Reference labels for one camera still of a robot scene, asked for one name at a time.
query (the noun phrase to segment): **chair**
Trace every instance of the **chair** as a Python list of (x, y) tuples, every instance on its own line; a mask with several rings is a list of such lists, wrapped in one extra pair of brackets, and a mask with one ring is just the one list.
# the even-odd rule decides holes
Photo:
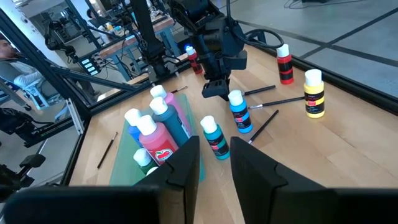
[[(40, 78), (23, 88), (24, 91), (28, 92), (30, 95), (29, 98), (34, 102), (38, 110), (49, 108), (50, 106), (63, 101), (62, 96), (57, 92), (50, 96), (44, 96), (41, 91), (44, 82), (46, 82), (46, 80), (44, 78)], [(67, 111), (68, 107), (65, 104), (62, 110), (55, 115), (55, 120), (58, 121)]]

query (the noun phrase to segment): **concrete floor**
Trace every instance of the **concrete floor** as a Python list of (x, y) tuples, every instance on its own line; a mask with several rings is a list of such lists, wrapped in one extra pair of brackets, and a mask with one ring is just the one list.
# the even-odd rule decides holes
[[(226, 0), (214, 0), (223, 13), (226, 12)], [(242, 21), (245, 32), (258, 28), (271, 28), (280, 32), (285, 43), (290, 45), (293, 55), (315, 63), (340, 75), (346, 76), (388, 95), (398, 97), (398, 1), (364, 0), (361, 2), (331, 6), (310, 7), (306, 9), (286, 9), (281, 0), (236, 0), (231, 1), (232, 17)], [(295, 7), (306, 6), (302, 3)], [(175, 25), (175, 32), (183, 28)], [(274, 37), (267, 35), (269, 44), (276, 44)], [(83, 38), (71, 43), (78, 55), (94, 49)], [(97, 77), (116, 82), (125, 82), (121, 74), (114, 70), (103, 70)], [(96, 90), (107, 92), (109, 87), (93, 84)], [(22, 110), (21, 107), (7, 102), (2, 107)], [(56, 105), (45, 111), (30, 114), (41, 121), (52, 119), (59, 111)], [(43, 150), (47, 160), (42, 167), (31, 172), (36, 179), (34, 185), (56, 179), (68, 162), (77, 139), (74, 128), (70, 128), (47, 142)], [(18, 170), (18, 164), (33, 154), (39, 147), (26, 149), (17, 136), (0, 133), (0, 164)]]

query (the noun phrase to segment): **white bottle cap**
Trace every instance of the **white bottle cap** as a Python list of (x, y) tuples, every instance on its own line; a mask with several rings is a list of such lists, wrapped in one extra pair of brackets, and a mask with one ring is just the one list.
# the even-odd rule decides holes
[(205, 130), (207, 134), (211, 134), (217, 130), (217, 124), (213, 116), (205, 116), (200, 121), (200, 125), (203, 127), (203, 130)]
[(133, 158), (141, 167), (148, 165), (152, 160), (151, 156), (144, 148), (138, 149)]
[(228, 94), (228, 99), (232, 106), (238, 106), (243, 103), (241, 90), (232, 90), (231, 93)]
[(322, 83), (322, 72), (319, 69), (311, 69), (304, 73), (305, 84), (308, 86), (317, 86)]
[(157, 125), (151, 116), (145, 115), (138, 120), (137, 128), (141, 134), (148, 136), (156, 131)]
[(162, 85), (157, 85), (153, 88), (150, 89), (150, 94), (156, 98), (156, 97), (162, 97), (163, 99), (166, 98), (167, 93), (166, 90), (164, 90)]
[(154, 98), (149, 103), (149, 106), (156, 115), (164, 114), (167, 111), (167, 108), (169, 108), (162, 97)]
[(188, 55), (193, 55), (195, 53), (195, 50), (191, 46), (187, 47), (185, 50), (187, 51)]
[(137, 109), (130, 109), (124, 114), (124, 118), (131, 126), (137, 126), (137, 122), (141, 116), (141, 112)]
[(148, 170), (147, 175), (151, 174), (151, 173), (152, 173), (153, 171), (155, 171), (157, 168), (159, 168), (159, 167), (152, 167), (152, 168), (150, 168), (150, 170)]
[(284, 44), (278, 49), (276, 49), (276, 54), (278, 57), (286, 57), (289, 55), (289, 45)]

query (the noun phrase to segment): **workbench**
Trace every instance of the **workbench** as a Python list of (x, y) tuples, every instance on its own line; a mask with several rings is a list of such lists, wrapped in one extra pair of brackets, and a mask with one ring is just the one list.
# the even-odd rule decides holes
[[(178, 57), (180, 55), (180, 51), (178, 47), (175, 44), (173, 34), (172, 34), (172, 28), (174, 26), (174, 20), (168, 16), (167, 19), (160, 21), (153, 25), (155, 35), (160, 35), (162, 38), (162, 41), (166, 47), (167, 50), (169, 50), (174, 56)], [(128, 72), (126, 71), (126, 68), (123, 67), (121, 63), (121, 58), (119, 58), (119, 54), (125, 54), (127, 53), (129, 58), (132, 60), (132, 63), (134, 65), (134, 68), (136, 69), (137, 73), (141, 73), (141, 66), (138, 64), (136, 58), (132, 54), (132, 50), (135, 49), (138, 45), (137, 38), (135, 36), (130, 36), (127, 37), (126, 40), (121, 40), (120, 42), (105, 48), (104, 50), (99, 52), (99, 56), (102, 59), (107, 59), (111, 58), (112, 61), (116, 64), (118, 67), (119, 71), (122, 73), (123, 77), (126, 79), (126, 81), (130, 80), (130, 76), (128, 75)]]
[[(249, 106), (303, 96), (303, 71), (294, 68), (293, 84), (282, 85), (276, 59), (246, 46), (246, 70), (234, 70), (230, 89), (253, 90), (269, 85), (276, 89), (246, 97)], [(199, 122), (215, 117), (229, 142), (231, 136), (248, 140), (275, 111), (279, 114), (253, 142), (253, 146), (294, 171), (326, 187), (398, 187), (398, 117), (377, 108), (335, 86), (325, 84), (325, 115), (311, 119), (305, 102), (250, 110), (254, 129), (239, 134), (228, 103), (220, 97), (203, 98), (207, 80), (192, 69), (163, 83), (176, 94), (186, 94), (200, 137), (206, 178), (198, 186), (195, 223), (244, 223), (231, 175), (230, 159), (219, 161), (203, 136)], [(70, 180), (76, 185), (108, 185), (118, 153), (116, 138), (100, 170), (96, 167), (115, 132), (121, 133), (124, 114), (131, 108), (147, 108), (152, 97), (143, 91), (92, 117)]]

